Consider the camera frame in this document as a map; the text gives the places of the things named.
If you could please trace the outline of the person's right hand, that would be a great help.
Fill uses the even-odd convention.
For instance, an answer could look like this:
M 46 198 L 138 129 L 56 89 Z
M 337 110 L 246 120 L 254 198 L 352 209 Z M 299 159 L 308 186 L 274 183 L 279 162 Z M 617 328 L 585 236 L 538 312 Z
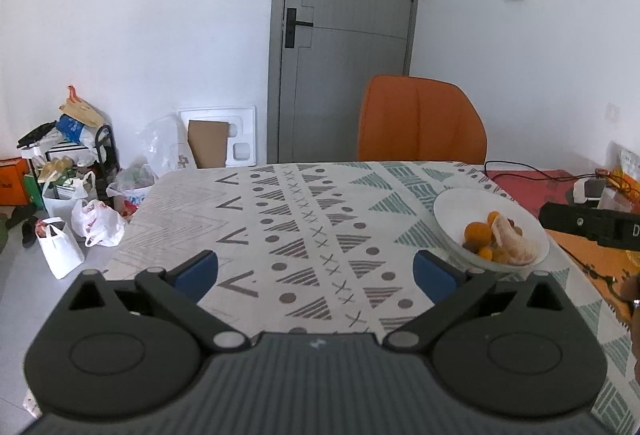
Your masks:
M 630 310 L 631 349 L 634 358 L 636 358 L 634 373 L 636 374 L 636 379 L 638 379 L 640 363 L 640 287 L 638 275 L 631 276 L 623 282 L 620 288 L 620 296 L 622 296 L 623 301 L 629 306 Z

